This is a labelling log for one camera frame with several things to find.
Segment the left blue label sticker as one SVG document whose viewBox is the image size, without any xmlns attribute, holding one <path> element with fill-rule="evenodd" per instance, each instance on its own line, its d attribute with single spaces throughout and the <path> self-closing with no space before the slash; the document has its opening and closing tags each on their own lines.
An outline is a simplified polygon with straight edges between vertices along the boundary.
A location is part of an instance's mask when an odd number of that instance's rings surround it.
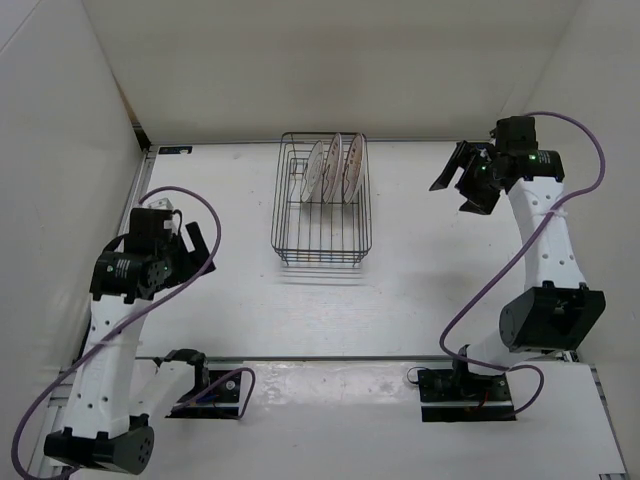
<svg viewBox="0 0 640 480">
<path fill-rule="evenodd" d="M 193 150 L 192 146 L 163 146 L 158 149 L 159 155 L 188 155 Z"/>
</svg>

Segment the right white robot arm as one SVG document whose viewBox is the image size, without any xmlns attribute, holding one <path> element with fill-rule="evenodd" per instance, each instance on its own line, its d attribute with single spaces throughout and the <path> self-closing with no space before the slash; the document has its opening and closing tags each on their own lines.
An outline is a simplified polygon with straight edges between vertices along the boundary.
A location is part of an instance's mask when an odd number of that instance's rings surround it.
<svg viewBox="0 0 640 480">
<path fill-rule="evenodd" d="M 525 265 L 522 293 L 501 310 L 497 329 L 459 351 L 445 352 L 455 370 L 449 387 L 470 400 L 485 376 L 507 372 L 524 361 L 576 349 L 603 314 L 603 291 L 589 287 L 571 244 L 565 203 L 595 190 L 566 192 L 561 156 L 541 148 L 535 113 L 497 121 L 488 142 L 457 142 L 434 191 L 455 186 L 464 197 L 461 211 L 493 212 L 501 197 L 511 206 L 522 246 L 446 326 L 456 325 L 518 262 Z"/>
</svg>

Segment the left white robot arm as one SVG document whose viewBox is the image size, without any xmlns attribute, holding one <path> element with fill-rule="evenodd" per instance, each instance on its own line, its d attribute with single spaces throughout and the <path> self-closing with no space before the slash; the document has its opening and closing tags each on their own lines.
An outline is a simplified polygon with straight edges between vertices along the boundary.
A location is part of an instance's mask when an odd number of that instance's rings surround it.
<svg viewBox="0 0 640 480">
<path fill-rule="evenodd" d="M 210 386 L 206 357 L 194 349 L 157 359 L 156 377 L 131 396 L 146 307 L 164 291 L 215 266 L 197 223 L 178 210 L 135 208 L 127 233 L 98 257 L 90 284 L 90 332 L 59 430 L 47 435 L 45 456 L 64 465 L 139 475 L 148 466 L 153 415 L 181 400 L 198 400 Z"/>
</svg>

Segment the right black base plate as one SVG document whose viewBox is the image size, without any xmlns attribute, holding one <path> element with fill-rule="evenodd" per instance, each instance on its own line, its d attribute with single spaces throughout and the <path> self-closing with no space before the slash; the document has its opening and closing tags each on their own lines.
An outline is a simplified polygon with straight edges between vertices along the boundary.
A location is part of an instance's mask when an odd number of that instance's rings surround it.
<svg viewBox="0 0 640 480">
<path fill-rule="evenodd" d="M 423 423 L 515 421 L 505 375 L 487 376 L 453 369 L 420 368 L 417 386 Z"/>
</svg>

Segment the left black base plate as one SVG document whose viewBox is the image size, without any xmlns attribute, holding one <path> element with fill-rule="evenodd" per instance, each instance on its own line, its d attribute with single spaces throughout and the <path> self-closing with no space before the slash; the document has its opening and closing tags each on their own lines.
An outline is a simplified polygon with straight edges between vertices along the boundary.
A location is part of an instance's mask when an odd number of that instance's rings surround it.
<svg viewBox="0 0 640 480">
<path fill-rule="evenodd" d="M 240 413 L 242 373 L 221 383 L 195 405 L 171 412 L 169 419 L 232 420 Z"/>
</svg>

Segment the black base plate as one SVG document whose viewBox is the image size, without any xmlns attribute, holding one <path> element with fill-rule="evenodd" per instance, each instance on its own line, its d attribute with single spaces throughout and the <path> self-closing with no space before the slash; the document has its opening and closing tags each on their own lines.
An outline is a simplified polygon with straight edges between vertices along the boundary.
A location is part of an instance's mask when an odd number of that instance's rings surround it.
<svg viewBox="0 0 640 480">
<path fill-rule="evenodd" d="M 240 413 L 242 373 L 221 383 L 195 405 L 171 412 L 169 419 L 232 420 Z"/>
<path fill-rule="evenodd" d="M 487 376 L 453 369 L 420 368 L 417 386 L 423 423 L 515 421 L 505 375 Z"/>
</svg>

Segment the grey wire dish rack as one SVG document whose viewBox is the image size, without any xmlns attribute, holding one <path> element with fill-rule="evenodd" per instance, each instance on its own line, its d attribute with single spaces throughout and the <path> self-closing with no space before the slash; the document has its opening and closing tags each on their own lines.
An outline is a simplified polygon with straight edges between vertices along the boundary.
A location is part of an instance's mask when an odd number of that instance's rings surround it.
<svg viewBox="0 0 640 480">
<path fill-rule="evenodd" d="M 364 134 L 281 136 L 270 242 L 286 266 L 361 264 L 373 245 Z"/>
</svg>

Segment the white plate grey pattern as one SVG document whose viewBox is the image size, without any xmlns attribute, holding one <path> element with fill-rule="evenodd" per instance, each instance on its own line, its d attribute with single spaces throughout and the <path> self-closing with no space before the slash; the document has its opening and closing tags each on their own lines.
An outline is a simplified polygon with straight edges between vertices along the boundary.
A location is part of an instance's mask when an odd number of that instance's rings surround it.
<svg viewBox="0 0 640 480">
<path fill-rule="evenodd" d="M 303 203 L 309 202 L 314 195 L 315 189 L 322 177 L 324 166 L 324 145 L 322 141 L 317 141 L 307 159 L 305 173 L 303 175 L 300 200 Z"/>
</svg>

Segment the orange patterned plate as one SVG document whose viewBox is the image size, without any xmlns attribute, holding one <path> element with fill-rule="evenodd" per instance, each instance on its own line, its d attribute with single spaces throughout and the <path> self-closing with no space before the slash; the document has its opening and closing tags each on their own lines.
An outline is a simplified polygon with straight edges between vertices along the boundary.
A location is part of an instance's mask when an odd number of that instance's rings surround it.
<svg viewBox="0 0 640 480">
<path fill-rule="evenodd" d="M 364 150 L 364 136 L 358 133 L 352 139 L 344 160 L 342 201 L 345 204 L 353 201 L 360 187 L 361 174 L 363 173 Z"/>
<path fill-rule="evenodd" d="M 323 171 L 323 183 L 321 199 L 324 203 L 333 200 L 336 188 L 338 186 L 339 174 L 343 161 L 343 140 L 340 133 L 336 133 L 329 145 L 325 167 Z"/>
</svg>

